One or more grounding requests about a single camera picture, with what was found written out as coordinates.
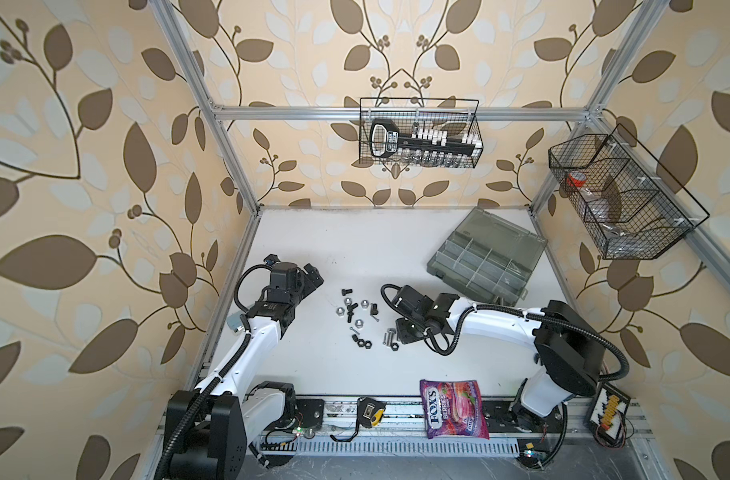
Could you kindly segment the silver hex bolt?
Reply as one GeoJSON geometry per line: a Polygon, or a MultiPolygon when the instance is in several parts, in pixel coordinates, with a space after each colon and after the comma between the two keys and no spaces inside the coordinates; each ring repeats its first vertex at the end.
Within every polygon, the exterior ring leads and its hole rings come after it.
{"type": "Polygon", "coordinates": [[[392,344],[394,343],[394,338],[396,335],[396,330],[394,328],[389,328],[384,336],[383,344],[389,348],[392,347],[392,344]]]}

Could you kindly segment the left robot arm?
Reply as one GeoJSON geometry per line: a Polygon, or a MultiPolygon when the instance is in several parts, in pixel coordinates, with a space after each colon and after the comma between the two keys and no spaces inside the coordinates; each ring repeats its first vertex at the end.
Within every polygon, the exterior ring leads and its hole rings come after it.
{"type": "Polygon", "coordinates": [[[291,383],[253,382],[279,345],[300,303],[324,283],[319,270],[270,255],[248,268],[266,270],[269,283],[250,306],[234,301],[227,323],[238,333],[226,356],[191,390],[169,400],[156,479],[235,479],[265,429],[296,435],[302,428],[291,383]]]}

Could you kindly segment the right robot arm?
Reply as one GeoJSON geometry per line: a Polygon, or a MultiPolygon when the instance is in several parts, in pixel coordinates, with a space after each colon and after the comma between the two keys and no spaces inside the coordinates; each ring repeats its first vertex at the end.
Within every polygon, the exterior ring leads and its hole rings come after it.
{"type": "Polygon", "coordinates": [[[397,335],[404,344],[424,342],[443,357],[453,354],[465,333],[525,347],[539,363],[519,387],[507,414],[522,428],[537,425],[574,397],[592,397],[602,383],[620,380],[629,360],[567,303],[544,308],[481,304],[457,294],[432,299],[409,285],[384,284],[380,293],[399,315],[397,335]]]}

